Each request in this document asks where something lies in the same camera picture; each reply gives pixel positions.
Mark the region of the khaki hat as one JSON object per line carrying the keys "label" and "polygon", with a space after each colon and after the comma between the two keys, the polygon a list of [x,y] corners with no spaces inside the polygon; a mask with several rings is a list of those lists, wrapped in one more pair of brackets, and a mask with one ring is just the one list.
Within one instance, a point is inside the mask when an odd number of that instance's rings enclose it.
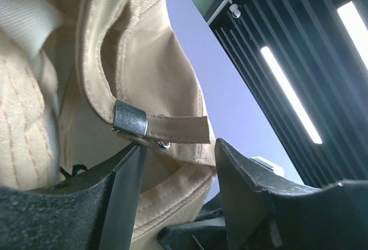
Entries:
{"label": "khaki hat", "polygon": [[54,187],[147,150],[131,246],[194,222],[215,136],[166,0],[1,0],[1,187]]}

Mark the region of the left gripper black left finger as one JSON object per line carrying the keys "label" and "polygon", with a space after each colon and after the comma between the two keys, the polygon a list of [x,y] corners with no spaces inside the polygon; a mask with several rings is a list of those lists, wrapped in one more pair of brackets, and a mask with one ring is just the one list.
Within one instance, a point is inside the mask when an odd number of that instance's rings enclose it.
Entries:
{"label": "left gripper black left finger", "polygon": [[1,187],[1,248],[129,249],[146,154],[129,144],[54,187]]}

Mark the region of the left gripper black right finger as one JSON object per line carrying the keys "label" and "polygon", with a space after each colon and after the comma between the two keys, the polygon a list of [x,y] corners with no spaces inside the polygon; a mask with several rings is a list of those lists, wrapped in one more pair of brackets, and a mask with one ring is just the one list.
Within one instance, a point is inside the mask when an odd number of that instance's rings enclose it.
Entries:
{"label": "left gripper black right finger", "polygon": [[230,249],[367,248],[367,182],[297,184],[223,139],[215,157]]}

